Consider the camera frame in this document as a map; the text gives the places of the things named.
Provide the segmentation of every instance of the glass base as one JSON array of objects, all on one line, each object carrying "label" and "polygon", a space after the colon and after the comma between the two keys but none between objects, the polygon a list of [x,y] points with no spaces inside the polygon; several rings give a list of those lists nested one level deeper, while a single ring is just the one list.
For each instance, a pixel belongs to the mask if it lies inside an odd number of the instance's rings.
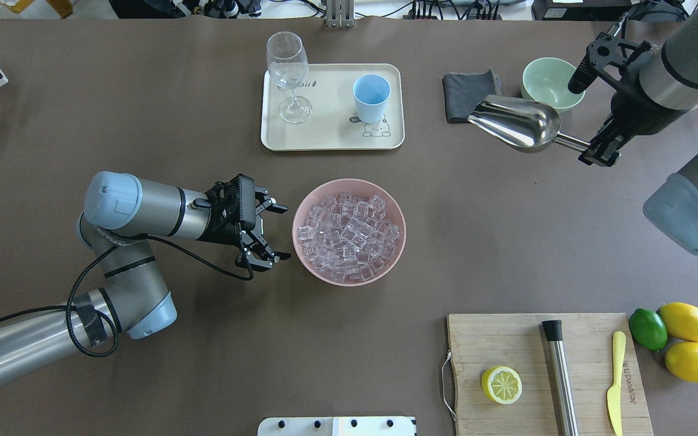
[{"label": "glass base", "polygon": [[311,116],[311,102],[304,97],[296,97],[293,104],[293,99],[286,99],[279,107],[282,113],[282,118],[291,124],[301,124]]}]

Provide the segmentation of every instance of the green bowl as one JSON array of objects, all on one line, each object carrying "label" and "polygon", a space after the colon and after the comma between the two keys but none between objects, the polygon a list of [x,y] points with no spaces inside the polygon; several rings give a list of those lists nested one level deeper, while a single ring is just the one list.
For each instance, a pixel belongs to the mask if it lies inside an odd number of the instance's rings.
[{"label": "green bowl", "polygon": [[521,96],[550,105],[559,113],[568,111],[581,102],[584,94],[573,94],[567,89],[574,72],[576,68],[562,59],[535,59],[524,68]]}]

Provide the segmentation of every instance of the glass stem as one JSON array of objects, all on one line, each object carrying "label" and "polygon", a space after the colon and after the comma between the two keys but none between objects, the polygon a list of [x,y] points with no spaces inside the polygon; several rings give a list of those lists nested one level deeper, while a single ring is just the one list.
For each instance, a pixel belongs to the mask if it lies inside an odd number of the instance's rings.
[{"label": "glass stem", "polygon": [[296,89],[291,88],[290,91],[293,92],[293,99],[290,100],[290,111],[296,111],[300,107],[298,99],[296,98]]}]

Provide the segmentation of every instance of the light blue plastic cup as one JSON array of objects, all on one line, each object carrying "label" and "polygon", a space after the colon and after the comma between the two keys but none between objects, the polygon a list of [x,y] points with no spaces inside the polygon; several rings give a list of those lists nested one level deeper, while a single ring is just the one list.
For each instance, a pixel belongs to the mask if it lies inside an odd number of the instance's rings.
[{"label": "light blue plastic cup", "polygon": [[391,93],[387,79],[376,74],[366,74],[354,81],[352,92],[354,107],[362,122],[374,124],[382,120]]}]

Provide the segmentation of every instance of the lemon slice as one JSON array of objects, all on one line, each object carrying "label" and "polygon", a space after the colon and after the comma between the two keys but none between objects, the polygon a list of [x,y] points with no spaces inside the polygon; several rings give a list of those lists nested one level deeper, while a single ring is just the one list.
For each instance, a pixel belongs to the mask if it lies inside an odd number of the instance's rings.
[{"label": "lemon slice", "polygon": [[521,377],[507,366],[493,366],[481,375],[484,394],[500,404],[513,404],[521,397]]}]

